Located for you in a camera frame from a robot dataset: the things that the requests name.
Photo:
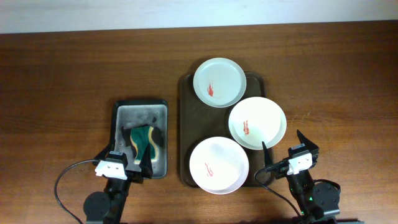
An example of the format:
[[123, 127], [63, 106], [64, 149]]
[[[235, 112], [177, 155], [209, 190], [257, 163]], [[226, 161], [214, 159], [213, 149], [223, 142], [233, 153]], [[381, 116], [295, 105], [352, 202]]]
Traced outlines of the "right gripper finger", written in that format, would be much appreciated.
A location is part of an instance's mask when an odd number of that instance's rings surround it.
[[319, 147], [311, 140], [306, 138], [300, 130], [297, 130], [297, 137], [301, 144], [304, 144], [310, 152], [318, 151]]
[[274, 164], [272, 148], [268, 148], [264, 141], [262, 142], [262, 148], [264, 152], [264, 168], [268, 170]]

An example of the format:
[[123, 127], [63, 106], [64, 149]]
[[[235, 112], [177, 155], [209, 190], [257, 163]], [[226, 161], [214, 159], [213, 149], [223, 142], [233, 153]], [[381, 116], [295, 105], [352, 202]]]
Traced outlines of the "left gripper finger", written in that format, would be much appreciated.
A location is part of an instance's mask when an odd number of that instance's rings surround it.
[[107, 154], [110, 151], [114, 150], [114, 144], [109, 143], [102, 151], [100, 151], [95, 157], [94, 159], [99, 161], [99, 160], [105, 160]]
[[141, 176], [143, 178], [151, 179], [153, 175], [152, 161], [151, 161], [151, 148], [150, 144], [147, 145], [141, 161], [139, 163], [139, 167], [141, 168]]

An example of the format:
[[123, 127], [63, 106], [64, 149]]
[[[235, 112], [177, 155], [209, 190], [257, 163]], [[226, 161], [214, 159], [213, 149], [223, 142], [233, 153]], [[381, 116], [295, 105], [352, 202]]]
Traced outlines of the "green yellow sponge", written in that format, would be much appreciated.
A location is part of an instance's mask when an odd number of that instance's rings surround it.
[[136, 150], [134, 163], [139, 164], [144, 157], [147, 146], [150, 148], [150, 159], [152, 162], [159, 158], [159, 145], [155, 142], [153, 133], [155, 128], [152, 126], [142, 126], [131, 129], [130, 141]]

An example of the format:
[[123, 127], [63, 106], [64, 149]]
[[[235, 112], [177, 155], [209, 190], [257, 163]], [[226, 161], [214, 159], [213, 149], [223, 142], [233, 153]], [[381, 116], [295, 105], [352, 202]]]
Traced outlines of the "cream white plate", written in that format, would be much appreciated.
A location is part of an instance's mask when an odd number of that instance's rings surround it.
[[240, 101], [228, 118], [229, 131], [235, 141], [252, 150], [272, 148], [282, 140], [287, 119], [282, 108], [264, 97]]

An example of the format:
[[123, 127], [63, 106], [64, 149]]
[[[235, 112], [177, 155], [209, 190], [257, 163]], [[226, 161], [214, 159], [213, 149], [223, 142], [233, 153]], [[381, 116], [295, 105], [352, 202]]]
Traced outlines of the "pink white plate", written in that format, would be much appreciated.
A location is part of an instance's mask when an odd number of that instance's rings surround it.
[[243, 186], [249, 173], [249, 160], [244, 149], [234, 140], [212, 137], [193, 149], [189, 169], [201, 189], [225, 195]]

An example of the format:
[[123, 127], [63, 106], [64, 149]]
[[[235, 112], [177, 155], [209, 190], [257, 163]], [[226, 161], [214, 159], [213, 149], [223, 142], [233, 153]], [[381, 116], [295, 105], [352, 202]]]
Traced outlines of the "pale green plate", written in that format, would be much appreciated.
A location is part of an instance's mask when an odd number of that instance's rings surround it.
[[228, 58], [211, 58], [203, 62], [193, 76], [197, 97], [215, 108], [237, 103], [243, 97], [246, 85], [243, 69]]

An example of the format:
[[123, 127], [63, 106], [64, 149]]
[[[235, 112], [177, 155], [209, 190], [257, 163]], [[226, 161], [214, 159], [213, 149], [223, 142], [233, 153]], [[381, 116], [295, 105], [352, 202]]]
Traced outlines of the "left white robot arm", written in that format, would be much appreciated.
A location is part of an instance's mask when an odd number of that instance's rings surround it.
[[147, 145], [139, 163], [141, 171], [126, 170], [127, 155], [123, 152], [110, 151], [97, 162], [96, 175], [107, 178], [102, 192], [87, 196], [83, 210], [87, 223], [119, 223], [132, 183], [141, 184], [153, 175], [151, 149]]

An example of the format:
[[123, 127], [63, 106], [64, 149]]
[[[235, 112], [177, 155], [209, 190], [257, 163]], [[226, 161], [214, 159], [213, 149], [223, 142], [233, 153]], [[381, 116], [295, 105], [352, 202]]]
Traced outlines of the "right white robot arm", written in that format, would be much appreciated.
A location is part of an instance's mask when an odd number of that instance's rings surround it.
[[317, 164], [319, 147], [297, 131], [300, 144], [288, 149], [289, 156], [257, 171], [271, 173], [276, 179], [285, 178], [298, 204], [294, 223], [336, 223], [341, 187], [326, 179], [313, 179], [309, 170]]

